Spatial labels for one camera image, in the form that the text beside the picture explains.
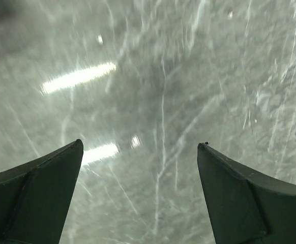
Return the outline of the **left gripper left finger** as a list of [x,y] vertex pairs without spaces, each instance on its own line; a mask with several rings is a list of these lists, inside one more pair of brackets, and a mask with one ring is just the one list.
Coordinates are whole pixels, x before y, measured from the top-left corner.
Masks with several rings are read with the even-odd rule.
[[77,139],[0,172],[0,243],[59,243],[82,157]]

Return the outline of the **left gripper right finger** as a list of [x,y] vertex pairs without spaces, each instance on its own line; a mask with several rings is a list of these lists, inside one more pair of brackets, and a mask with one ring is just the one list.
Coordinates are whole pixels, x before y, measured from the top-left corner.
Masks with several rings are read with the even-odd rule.
[[197,165],[216,243],[296,244],[296,185],[200,143]]

